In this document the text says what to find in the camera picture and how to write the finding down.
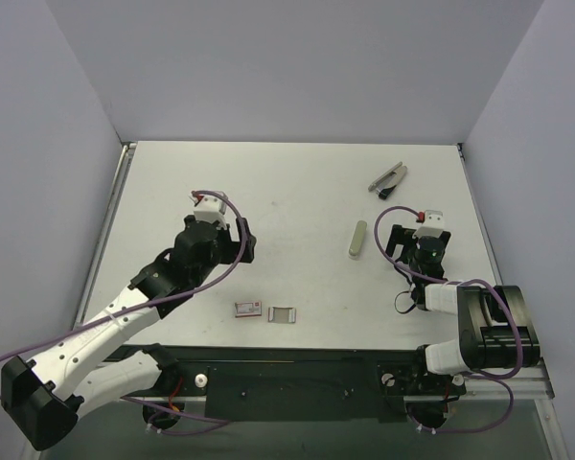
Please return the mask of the beige stapler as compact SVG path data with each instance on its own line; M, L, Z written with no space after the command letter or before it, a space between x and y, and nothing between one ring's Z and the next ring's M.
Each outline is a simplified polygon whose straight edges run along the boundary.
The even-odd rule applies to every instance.
M365 220L359 220L356 223L354 233L348 247L348 256L350 258L357 259L359 257L366 237L367 227L368 224Z

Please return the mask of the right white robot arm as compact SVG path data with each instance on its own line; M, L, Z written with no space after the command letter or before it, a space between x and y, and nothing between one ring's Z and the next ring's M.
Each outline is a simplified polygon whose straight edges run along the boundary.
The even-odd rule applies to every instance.
M442 261L450 232L419 236L399 224L392 230L385 254L404 267L396 271L409 284L410 309L440 312L457 318L457 337L426 345L425 358L409 367L411 385L429 392L444 375L533 367L541 360L541 345L521 289L496 285L452 284Z

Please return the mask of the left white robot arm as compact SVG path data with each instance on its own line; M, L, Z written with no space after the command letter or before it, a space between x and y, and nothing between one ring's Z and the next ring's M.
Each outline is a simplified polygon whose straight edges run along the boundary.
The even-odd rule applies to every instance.
M256 239L243 217L239 238L219 211L195 212L184 220L172 247L144 266L100 313L77 329L16 352L1 368L0 403L37 451L61 441L80 418L132 392L150 388L165 395L176 387L176 364L158 346L116 364L102 362L142 330L213 286L219 265L233 271L254 260Z

